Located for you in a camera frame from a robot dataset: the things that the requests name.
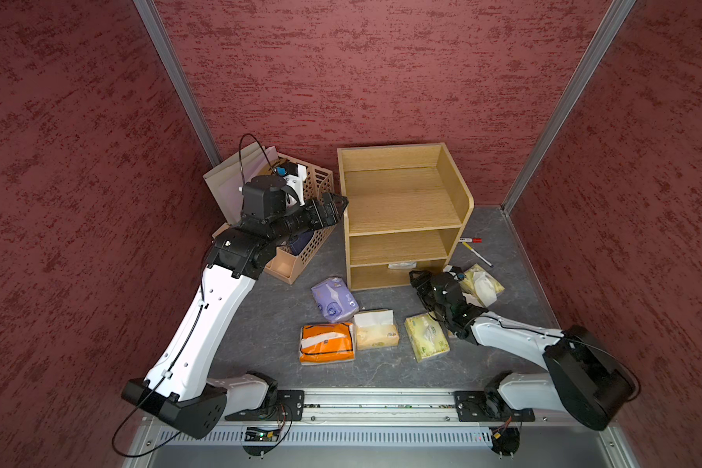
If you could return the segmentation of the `cream tissue pack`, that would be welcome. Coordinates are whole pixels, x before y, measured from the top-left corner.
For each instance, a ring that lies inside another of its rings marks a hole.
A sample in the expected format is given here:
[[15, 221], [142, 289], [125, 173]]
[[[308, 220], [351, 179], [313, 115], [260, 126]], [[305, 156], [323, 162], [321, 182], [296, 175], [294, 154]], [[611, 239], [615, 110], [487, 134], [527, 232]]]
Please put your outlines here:
[[395, 347], [400, 334], [390, 309], [360, 312], [354, 315], [355, 344], [358, 351]]

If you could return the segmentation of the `left corner metal profile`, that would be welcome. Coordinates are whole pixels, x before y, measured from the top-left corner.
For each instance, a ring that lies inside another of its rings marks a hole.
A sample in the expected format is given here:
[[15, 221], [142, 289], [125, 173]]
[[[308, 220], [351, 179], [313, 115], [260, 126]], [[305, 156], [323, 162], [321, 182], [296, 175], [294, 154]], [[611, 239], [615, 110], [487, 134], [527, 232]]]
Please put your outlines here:
[[218, 145], [187, 81], [183, 66], [177, 57], [174, 45], [165, 29], [163, 19], [156, 8], [155, 2], [152, 0], [134, 0], [134, 5], [209, 163], [212, 167], [216, 167], [220, 163]]

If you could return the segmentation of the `corner metal profile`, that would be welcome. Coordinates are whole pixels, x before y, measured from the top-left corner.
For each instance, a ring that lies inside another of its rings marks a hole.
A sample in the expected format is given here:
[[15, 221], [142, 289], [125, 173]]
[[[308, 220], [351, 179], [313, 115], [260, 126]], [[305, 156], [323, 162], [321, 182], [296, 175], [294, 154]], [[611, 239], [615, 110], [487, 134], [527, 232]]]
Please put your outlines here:
[[618, 35], [635, 4], [635, 0], [613, 0], [610, 2], [602, 21], [577, 64], [573, 76], [567, 83], [567, 87], [565, 87], [554, 111], [532, 148], [523, 169], [501, 205], [501, 211], [507, 218], [511, 216], [517, 206], [530, 180], [539, 168], [555, 138], [562, 130], [565, 121], [571, 115], [571, 111], [573, 111], [604, 56], [606, 56], [606, 52], [608, 52], [610, 45], [616, 35]]
[[163, 19], [156, 8], [155, 2], [152, 0], [134, 0], [134, 5], [209, 163], [212, 167], [216, 167], [220, 163], [218, 145], [187, 81], [183, 66], [177, 57], [174, 45], [165, 29]]

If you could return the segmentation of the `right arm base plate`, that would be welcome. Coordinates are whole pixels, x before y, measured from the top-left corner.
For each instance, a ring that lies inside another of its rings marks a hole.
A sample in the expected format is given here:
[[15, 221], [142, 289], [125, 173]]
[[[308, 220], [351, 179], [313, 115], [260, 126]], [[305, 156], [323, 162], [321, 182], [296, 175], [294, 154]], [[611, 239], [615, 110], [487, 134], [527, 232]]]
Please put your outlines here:
[[454, 407], [460, 422], [488, 422], [501, 424], [512, 422], [534, 422], [532, 409], [512, 409], [495, 391], [456, 391]]

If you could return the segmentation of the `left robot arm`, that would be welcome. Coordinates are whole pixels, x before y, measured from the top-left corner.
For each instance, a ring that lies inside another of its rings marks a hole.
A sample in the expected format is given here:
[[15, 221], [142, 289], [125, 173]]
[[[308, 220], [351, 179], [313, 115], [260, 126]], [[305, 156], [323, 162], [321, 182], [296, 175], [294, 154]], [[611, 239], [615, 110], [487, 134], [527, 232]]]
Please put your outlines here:
[[205, 438], [226, 415], [280, 410], [274, 379], [248, 372], [208, 381], [216, 351], [240, 305], [253, 290], [278, 247], [306, 232], [338, 224], [346, 197], [326, 192], [301, 200], [277, 175], [258, 175], [243, 185], [239, 222], [216, 236], [206, 254], [191, 306], [157, 363], [122, 392], [135, 410], [173, 427], [177, 434]]

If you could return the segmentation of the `dark blue book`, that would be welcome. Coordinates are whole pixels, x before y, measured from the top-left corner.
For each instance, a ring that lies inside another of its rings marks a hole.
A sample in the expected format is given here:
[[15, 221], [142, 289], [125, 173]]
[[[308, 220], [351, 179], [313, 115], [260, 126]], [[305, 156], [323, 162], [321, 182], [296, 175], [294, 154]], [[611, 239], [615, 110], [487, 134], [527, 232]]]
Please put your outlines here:
[[298, 237], [296, 237], [296, 239], [290, 241], [289, 249], [290, 249], [291, 254], [294, 255], [295, 257], [298, 257], [299, 255], [301, 255], [301, 253], [304, 251], [304, 249], [307, 247], [307, 245], [311, 242], [313, 236], [314, 236], [314, 232], [308, 231], [308, 232], [304, 232], [304, 233], [298, 235]]

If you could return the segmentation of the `lilac folder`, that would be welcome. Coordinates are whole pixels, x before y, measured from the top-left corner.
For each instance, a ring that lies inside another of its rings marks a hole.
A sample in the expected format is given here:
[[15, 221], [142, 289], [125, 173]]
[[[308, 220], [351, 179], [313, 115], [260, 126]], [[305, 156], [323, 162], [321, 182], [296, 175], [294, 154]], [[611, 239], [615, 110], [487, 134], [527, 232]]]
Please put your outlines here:
[[242, 186], [277, 160], [275, 146], [259, 149], [258, 144], [251, 144], [242, 152], [242, 164], [235, 160], [228, 168], [222, 170], [225, 180], [218, 185], [218, 195], [222, 201], [224, 216], [229, 223], [237, 222], [240, 218], [243, 206]]

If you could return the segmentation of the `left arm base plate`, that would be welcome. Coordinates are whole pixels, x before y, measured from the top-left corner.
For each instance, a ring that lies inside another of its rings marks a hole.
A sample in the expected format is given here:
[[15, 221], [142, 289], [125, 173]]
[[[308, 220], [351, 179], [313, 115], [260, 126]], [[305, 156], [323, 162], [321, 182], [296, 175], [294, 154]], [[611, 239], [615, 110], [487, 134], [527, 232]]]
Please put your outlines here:
[[233, 415], [224, 415], [226, 421], [266, 421], [281, 422], [301, 421], [304, 411], [305, 392], [303, 390], [278, 390], [275, 398], [270, 400], [266, 407], [259, 409], [245, 409]]

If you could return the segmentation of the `wooden two-tier shelf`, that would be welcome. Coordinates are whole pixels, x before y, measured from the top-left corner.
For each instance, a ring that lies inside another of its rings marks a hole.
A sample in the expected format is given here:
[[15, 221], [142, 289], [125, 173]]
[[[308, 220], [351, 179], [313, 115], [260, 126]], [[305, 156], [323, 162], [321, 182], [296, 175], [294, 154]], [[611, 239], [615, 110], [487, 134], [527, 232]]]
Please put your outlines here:
[[474, 209], [473, 196], [446, 144], [341, 148], [346, 280], [353, 291], [409, 285], [416, 261], [440, 272]]

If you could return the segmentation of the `yellow white pen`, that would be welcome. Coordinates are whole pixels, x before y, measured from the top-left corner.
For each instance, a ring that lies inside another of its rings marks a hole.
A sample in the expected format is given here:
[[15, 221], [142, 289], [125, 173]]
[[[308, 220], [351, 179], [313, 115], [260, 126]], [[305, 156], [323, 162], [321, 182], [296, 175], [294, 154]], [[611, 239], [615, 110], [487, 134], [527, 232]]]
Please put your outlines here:
[[493, 263], [491, 263], [490, 261], [488, 261], [483, 255], [481, 255], [475, 248], [473, 248], [473, 247], [471, 246], [470, 243], [467, 243], [467, 242], [460, 242], [460, 244], [461, 244], [463, 247], [466, 247], [466, 249], [468, 249], [468, 251], [470, 251], [471, 253], [473, 253], [473, 255], [475, 255], [475, 257], [477, 257], [477, 259], [479, 259], [482, 263], [485, 263], [485, 265], [487, 265], [487, 267], [489, 267], [489, 268], [493, 268], [493, 267], [494, 267]]

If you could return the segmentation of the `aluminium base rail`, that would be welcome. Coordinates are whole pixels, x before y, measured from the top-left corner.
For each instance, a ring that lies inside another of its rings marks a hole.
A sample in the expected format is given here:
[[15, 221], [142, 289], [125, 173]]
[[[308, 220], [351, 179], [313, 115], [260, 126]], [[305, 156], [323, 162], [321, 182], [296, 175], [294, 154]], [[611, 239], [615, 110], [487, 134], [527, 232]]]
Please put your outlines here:
[[512, 422], [514, 454], [497, 454], [494, 422], [460, 419], [451, 389], [306, 389], [278, 442], [247, 439], [249, 421], [223, 420], [204, 439], [146, 418], [126, 467], [636, 467], [618, 423], [595, 432], [564, 413]]

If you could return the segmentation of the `white tissue pack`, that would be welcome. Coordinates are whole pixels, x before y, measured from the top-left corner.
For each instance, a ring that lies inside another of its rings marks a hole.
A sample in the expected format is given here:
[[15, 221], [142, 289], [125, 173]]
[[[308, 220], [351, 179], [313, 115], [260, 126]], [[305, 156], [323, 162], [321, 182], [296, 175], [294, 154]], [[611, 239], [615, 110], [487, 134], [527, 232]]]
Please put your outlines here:
[[330, 323], [350, 319], [360, 310], [351, 290], [340, 277], [330, 277], [311, 288], [322, 316]]

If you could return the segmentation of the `red white marker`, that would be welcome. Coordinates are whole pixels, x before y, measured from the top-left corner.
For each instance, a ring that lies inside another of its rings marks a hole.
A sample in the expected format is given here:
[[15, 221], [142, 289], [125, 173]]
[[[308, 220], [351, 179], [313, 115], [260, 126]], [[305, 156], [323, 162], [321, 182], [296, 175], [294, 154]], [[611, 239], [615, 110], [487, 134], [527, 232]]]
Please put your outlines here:
[[482, 238], [471, 238], [471, 237], [461, 237], [459, 239], [462, 243], [480, 244], [483, 242]]

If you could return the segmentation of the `beige plastic file organizer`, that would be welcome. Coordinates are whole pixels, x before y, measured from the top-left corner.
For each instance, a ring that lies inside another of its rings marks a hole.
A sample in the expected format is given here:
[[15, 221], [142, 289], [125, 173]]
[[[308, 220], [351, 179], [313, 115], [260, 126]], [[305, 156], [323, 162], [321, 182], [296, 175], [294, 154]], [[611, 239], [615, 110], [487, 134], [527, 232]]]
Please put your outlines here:
[[242, 190], [241, 218], [214, 236], [206, 265], [235, 278], [261, 273], [288, 284], [342, 221], [348, 200], [333, 192], [333, 174], [280, 155]]

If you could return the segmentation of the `orange tissue pack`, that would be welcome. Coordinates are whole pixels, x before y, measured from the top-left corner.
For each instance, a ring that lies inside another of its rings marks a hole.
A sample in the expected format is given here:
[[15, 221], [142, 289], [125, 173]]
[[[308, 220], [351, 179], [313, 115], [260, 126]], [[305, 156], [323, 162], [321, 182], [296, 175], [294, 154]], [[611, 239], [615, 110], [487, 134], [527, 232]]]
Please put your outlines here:
[[339, 322], [303, 326], [300, 331], [298, 358], [302, 366], [354, 361], [354, 325], [350, 322]]

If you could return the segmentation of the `green yellow tissue pack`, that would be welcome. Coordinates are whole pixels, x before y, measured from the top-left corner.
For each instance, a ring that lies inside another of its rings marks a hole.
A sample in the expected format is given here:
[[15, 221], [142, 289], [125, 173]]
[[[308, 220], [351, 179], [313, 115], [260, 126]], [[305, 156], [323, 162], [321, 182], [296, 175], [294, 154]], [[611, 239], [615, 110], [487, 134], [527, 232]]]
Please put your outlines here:
[[450, 352], [448, 337], [441, 324], [429, 313], [419, 314], [405, 319], [405, 328], [409, 342], [418, 363], [428, 361]]

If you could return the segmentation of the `right corner metal profile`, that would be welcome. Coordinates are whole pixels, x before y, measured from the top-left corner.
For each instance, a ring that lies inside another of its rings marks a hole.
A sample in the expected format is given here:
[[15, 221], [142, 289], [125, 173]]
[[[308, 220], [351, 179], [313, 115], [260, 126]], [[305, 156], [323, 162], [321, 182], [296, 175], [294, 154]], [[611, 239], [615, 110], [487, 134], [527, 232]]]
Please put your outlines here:
[[606, 52], [608, 52], [610, 45], [616, 35], [618, 35], [635, 4], [635, 0], [613, 0], [610, 2], [602, 21], [577, 64], [573, 76], [567, 83], [567, 87], [565, 87], [554, 111], [532, 148], [523, 169], [501, 205], [501, 211], [507, 218], [511, 216], [517, 206], [530, 180], [539, 168], [555, 138], [562, 130], [565, 121], [571, 115], [571, 111], [573, 111], [604, 56], [606, 56]]

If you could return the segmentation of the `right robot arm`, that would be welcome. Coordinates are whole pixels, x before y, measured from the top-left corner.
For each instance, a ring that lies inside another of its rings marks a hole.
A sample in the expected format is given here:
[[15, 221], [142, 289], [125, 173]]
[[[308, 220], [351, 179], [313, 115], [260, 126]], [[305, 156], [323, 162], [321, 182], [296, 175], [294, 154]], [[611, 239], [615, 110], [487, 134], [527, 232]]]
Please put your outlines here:
[[458, 268], [439, 274], [409, 273], [411, 286], [435, 322], [458, 339], [500, 349], [542, 371], [501, 372], [482, 391], [456, 399], [460, 419], [534, 420], [534, 411], [559, 411], [596, 431], [608, 427], [621, 408], [641, 392], [637, 376], [610, 354], [587, 329], [544, 329], [501, 317], [468, 303]]

